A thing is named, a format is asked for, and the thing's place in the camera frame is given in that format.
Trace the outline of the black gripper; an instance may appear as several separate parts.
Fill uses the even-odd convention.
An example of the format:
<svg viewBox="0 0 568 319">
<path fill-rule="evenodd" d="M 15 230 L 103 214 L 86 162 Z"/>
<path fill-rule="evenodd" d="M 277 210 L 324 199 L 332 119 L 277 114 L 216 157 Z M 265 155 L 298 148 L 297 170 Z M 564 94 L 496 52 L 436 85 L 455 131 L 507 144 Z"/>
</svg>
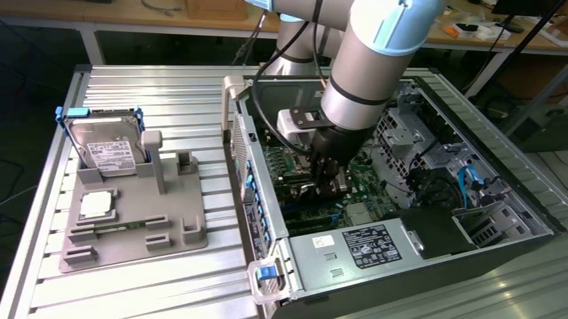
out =
<svg viewBox="0 0 568 319">
<path fill-rule="evenodd" d="M 349 163 L 359 155 L 372 129 L 320 128 L 312 143 L 311 174 L 315 182 L 309 199 L 336 199 L 352 190 Z"/>
</svg>

